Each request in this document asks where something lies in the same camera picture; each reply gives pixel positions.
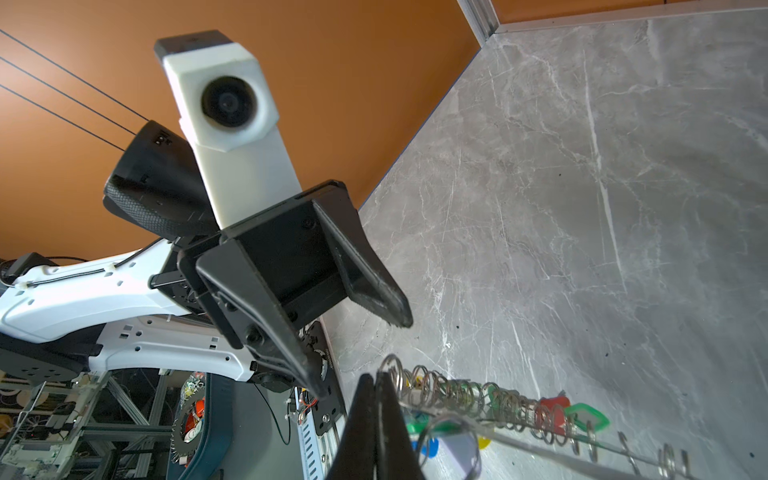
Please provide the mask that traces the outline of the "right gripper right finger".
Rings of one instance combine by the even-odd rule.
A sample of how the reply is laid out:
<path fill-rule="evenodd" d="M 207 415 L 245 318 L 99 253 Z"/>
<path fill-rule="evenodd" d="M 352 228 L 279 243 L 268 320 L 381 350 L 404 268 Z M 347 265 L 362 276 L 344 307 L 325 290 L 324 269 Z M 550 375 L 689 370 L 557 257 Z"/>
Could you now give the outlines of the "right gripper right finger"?
<path fill-rule="evenodd" d="M 375 382 L 375 472 L 382 480 L 424 480 L 391 377 L 379 372 Z"/>

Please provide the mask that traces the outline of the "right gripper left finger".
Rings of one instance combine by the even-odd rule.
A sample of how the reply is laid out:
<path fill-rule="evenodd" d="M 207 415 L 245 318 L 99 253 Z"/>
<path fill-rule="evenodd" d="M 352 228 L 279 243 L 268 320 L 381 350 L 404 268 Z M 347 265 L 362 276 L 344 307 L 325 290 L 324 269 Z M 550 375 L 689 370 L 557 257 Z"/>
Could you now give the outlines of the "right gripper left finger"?
<path fill-rule="evenodd" d="M 341 442 L 331 468 L 329 480 L 371 480 L 374 478 L 375 386 L 370 374 L 363 374 L 357 384 Z"/>

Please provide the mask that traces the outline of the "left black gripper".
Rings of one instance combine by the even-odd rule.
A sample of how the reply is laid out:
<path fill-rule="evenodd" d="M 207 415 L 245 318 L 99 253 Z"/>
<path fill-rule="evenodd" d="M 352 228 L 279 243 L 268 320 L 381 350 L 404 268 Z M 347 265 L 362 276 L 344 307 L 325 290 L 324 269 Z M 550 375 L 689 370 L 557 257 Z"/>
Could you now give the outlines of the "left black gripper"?
<path fill-rule="evenodd" d="M 252 360 L 250 376 L 319 387 L 321 362 L 299 331 L 348 297 L 413 326 L 400 286 L 370 245 L 346 186 L 325 182 L 219 230 L 209 206 L 161 196 L 149 230 L 173 242 L 149 285 L 214 326 Z"/>

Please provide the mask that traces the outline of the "green key tag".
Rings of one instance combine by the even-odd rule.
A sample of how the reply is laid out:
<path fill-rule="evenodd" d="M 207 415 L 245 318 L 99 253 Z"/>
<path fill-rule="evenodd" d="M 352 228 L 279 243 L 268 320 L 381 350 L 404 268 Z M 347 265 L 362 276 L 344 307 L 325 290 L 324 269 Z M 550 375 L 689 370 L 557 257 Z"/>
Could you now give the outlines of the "green key tag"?
<path fill-rule="evenodd" d="M 564 413 L 567 429 L 571 433 L 598 433 L 611 425 L 605 414 L 586 403 L 570 405 L 565 408 Z"/>
<path fill-rule="evenodd" d="M 416 438 L 427 428 L 431 416 L 419 411 L 404 410 L 403 418 L 408 434 L 411 437 Z M 443 421 L 435 425 L 430 430 L 429 435 L 442 436 L 460 432 L 461 427 L 458 424 L 449 421 Z"/>

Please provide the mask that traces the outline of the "grey metal key holder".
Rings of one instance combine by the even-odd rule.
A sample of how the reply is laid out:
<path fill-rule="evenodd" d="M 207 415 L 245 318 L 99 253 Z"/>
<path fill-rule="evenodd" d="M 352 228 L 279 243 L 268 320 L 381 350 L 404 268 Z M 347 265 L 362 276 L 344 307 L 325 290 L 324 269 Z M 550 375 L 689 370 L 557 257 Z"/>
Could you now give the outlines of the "grey metal key holder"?
<path fill-rule="evenodd" d="M 663 444 L 655 455 L 632 449 L 627 435 L 619 431 L 615 441 L 600 438 L 601 432 L 557 435 L 536 425 L 536 407 L 541 399 L 526 397 L 495 382 L 479 383 L 449 378 L 423 365 L 406 368 L 395 354 L 387 355 L 378 369 L 390 375 L 399 405 L 404 410 L 431 416 L 427 428 L 411 443 L 437 438 L 439 453 L 449 452 L 467 479 L 482 472 L 477 438 L 491 440 L 537 460 L 579 474 L 587 479 L 691 479 L 690 456 Z M 449 421 L 460 433 L 429 435 L 437 424 Z"/>

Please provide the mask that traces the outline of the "red key tag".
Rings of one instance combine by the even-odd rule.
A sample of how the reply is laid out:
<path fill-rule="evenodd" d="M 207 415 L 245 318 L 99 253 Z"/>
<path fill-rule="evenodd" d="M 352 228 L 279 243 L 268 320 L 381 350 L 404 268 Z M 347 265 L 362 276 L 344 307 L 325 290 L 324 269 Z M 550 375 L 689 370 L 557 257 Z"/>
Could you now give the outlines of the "red key tag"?
<path fill-rule="evenodd" d="M 541 398 L 536 407 L 536 425 L 555 432 L 557 435 L 566 433 L 566 412 L 571 402 L 564 391 L 554 397 Z"/>

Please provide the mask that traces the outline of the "blue key tag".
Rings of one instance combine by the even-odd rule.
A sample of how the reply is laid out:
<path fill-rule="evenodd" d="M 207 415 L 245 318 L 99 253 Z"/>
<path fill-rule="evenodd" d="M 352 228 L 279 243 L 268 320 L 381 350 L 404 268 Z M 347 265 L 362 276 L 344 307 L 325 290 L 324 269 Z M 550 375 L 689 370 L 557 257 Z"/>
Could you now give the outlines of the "blue key tag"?
<path fill-rule="evenodd" d="M 440 442 L 437 438 L 427 438 L 422 443 L 419 443 L 417 440 L 413 440 L 413 449 L 417 450 L 418 446 L 421 446 L 419 455 L 422 459 L 432 459 L 439 453 Z"/>

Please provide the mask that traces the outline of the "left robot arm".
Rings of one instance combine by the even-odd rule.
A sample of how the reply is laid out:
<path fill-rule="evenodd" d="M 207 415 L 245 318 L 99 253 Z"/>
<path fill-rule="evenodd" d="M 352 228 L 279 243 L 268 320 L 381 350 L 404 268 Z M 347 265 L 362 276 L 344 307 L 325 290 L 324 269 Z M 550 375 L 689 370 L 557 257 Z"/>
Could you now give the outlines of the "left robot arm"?
<path fill-rule="evenodd" d="M 155 241 L 69 266 L 18 259 L 3 274 L 6 372 L 38 383 L 168 368 L 324 397 L 331 362 L 303 327 L 345 299 L 413 323 L 345 185 L 302 189 L 276 127 L 219 151 L 149 122 L 103 199 Z"/>

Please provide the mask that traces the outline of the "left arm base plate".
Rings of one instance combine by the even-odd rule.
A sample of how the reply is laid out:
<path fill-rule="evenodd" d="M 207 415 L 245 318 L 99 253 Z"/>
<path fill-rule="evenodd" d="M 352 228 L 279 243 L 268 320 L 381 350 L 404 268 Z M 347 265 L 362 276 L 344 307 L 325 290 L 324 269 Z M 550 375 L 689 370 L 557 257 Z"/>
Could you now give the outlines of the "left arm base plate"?
<path fill-rule="evenodd" d="M 347 408 L 323 321 L 318 319 L 305 327 L 300 339 L 321 362 L 319 387 L 316 390 L 295 388 L 291 394 L 294 406 L 289 412 L 299 426 L 311 426 L 318 436 L 322 436 L 339 428 L 338 423 L 347 417 Z"/>

